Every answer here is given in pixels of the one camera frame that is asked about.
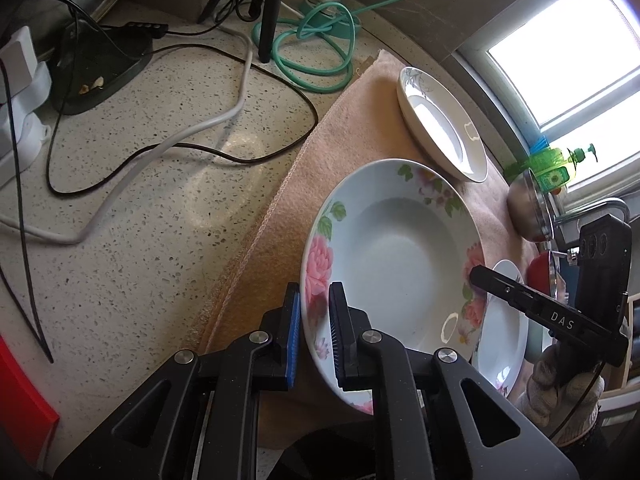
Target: red bowl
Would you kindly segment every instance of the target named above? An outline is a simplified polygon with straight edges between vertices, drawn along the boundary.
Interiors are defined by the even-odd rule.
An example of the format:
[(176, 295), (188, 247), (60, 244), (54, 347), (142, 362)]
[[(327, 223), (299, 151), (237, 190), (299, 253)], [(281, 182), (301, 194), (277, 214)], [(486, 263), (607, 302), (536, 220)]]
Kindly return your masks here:
[(550, 251), (543, 251), (533, 258), (527, 267), (526, 279), (531, 288), (557, 299), (556, 261)]

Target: green bottle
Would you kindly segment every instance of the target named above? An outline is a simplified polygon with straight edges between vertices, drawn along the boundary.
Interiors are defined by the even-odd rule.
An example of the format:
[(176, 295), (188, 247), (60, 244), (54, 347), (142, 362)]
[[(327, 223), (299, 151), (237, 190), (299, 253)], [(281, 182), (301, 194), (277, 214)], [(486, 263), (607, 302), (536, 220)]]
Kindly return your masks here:
[[(587, 151), (593, 153), (596, 161), (598, 160), (593, 144), (589, 145)], [(576, 167), (584, 159), (582, 148), (576, 148), (573, 151), (562, 148), (545, 148), (522, 162), (511, 164), (504, 170), (504, 177), (507, 182), (511, 183), (519, 174), (530, 168), (536, 176), (542, 192), (548, 193), (573, 179)]]

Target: deep plate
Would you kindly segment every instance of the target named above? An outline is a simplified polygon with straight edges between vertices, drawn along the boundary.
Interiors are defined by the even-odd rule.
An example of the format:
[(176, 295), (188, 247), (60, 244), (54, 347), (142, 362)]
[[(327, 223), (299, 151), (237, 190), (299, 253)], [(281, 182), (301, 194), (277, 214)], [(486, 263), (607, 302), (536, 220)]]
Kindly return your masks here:
[[(494, 267), (496, 272), (523, 283), (518, 267), (509, 260), (502, 260)], [(527, 346), (527, 316), (512, 306), (489, 294), (478, 352), (473, 365), (505, 397), (513, 388)]]
[(482, 140), (451, 92), (408, 66), (400, 72), (396, 93), (404, 120), (433, 160), (460, 180), (484, 182), (488, 167)]
[(468, 284), (484, 262), (478, 230), (450, 184), (410, 160), (372, 162), (322, 205), (300, 275), (302, 322), (314, 362), (345, 402), (371, 413), (371, 392), (344, 392), (334, 371), (327, 294), (343, 282), (349, 306), (408, 348), (449, 346), (469, 359), (486, 298)]

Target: countertop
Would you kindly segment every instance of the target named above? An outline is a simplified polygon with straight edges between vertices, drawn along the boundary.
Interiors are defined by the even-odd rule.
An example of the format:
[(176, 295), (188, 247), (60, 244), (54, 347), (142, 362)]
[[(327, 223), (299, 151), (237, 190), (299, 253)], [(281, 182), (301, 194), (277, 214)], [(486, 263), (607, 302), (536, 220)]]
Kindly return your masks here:
[[(126, 1), (104, 22), (130, 20), (169, 23), (174, 30), (201, 28)], [(252, 26), (239, 20), (226, 24), (247, 32)], [(219, 31), (188, 40), (166, 36), (154, 46), (185, 41), (204, 41), (244, 57), (242, 41)], [(363, 31), (354, 64), (375, 57), (380, 48), (384, 45)], [(321, 40), (286, 46), (284, 53), (313, 66), (338, 62)], [(266, 68), (276, 70), (272, 64)], [(238, 62), (206, 50), (156, 56), (103, 104), (62, 119), (51, 164), (54, 186), (74, 190), (92, 184), (135, 149), (232, 106), (241, 70)], [(320, 117), (338, 95), (308, 94)], [(53, 124), (55, 115), (47, 105), (38, 114)], [(259, 156), (289, 144), (312, 124), (307, 105), (293, 91), (252, 71), (242, 112), (190, 142)], [(296, 153), (247, 168), (174, 148), (137, 177), (84, 243), (54, 246), (29, 240), (36, 304), (55, 363), (47, 362), (4, 288), (0, 327), (20, 366), (60, 414), (46, 462), (49, 472), (180, 348)], [(44, 183), (45, 155), (46, 146), (22, 173), (26, 223), (76, 232), (113, 184), (84, 198), (54, 198)], [(0, 190), (0, 204), (4, 213), (17, 217), (14, 181)], [(19, 237), (4, 227), (0, 254), (9, 282), (28, 307)]]

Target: faucet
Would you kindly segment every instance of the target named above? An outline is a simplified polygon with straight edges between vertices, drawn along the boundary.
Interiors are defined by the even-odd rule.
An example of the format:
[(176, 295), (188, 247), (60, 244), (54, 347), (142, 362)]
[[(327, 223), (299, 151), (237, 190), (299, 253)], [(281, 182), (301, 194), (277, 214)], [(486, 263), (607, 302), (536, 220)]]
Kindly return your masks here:
[(631, 212), (629, 211), (628, 205), (626, 205), (624, 200), (619, 198), (605, 198), (604, 200), (598, 200), (597, 202), (587, 204), (581, 207), (577, 207), (575, 209), (571, 209), (571, 211), (567, 211), (563, 215), (556, 216), (554, 218), (554, 227), (556, 232), (556, 243), (561, 251), (565, 251), (571, 248), (575, 248), (578, 246), (579, 238), (575, 240), (566, 241), (564, 240), (564, 231), (561, 229), (562, 226), (569, 224), (572, 221), (577, 221), (580, 218), (584, 218), (590, 213), (595, 213), (602, 210), (607, 209), (617, 209), (622, 212), (623, 220), (628, 224), (631, 220)]
[(596, 211), (600, 211), (603, 209), (618, 209), (622, 211), (623, 220), (628, 224), (631, 220), (631, 212), (629, 211), (629, 206), (626, 205), (626, 202), (619, 198), (605, 198), (604, 200), (598, 200), (592, 204), (583, 205), (581, 207), (577, 207), (575, 209), (571, 209), (564, 213), (563, 215), (557, 216), (555, 218), (555, 226), (560, 227), (565, 225), (572, 220), (577, 220), (588, 213), (594, 213)]

